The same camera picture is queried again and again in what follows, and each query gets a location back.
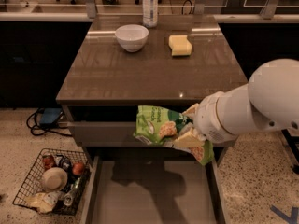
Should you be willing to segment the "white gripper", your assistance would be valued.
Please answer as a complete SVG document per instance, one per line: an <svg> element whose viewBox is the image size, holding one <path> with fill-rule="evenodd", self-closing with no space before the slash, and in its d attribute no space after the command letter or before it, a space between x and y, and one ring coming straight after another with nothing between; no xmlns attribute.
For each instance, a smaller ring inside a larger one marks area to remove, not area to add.
<svg viewBox="0 0 299 224"><path fill-rule="evenodd" d="M188 130L174 141L176 147L200 147L206 139L213 144L221 144L236 139L236 135L229 133L221 124L218 116L218 101L223 95L218 91L204 98L200 104L196 103L183 112L187 117L193 117L195 129Z"/></svg>

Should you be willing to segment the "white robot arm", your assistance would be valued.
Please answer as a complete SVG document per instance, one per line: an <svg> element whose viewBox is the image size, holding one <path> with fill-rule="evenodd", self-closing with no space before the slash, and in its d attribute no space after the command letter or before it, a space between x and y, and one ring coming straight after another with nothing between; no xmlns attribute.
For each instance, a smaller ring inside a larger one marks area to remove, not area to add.
<svg viewBox="0 0 299 224"><path fill-rule="evenodd" d="M277 59L261 65L249 82L216 92L188 113L193 127L180 135L177 147L199 147L205 141L221 144L252 132L299 128L299 62Z"/></svg>

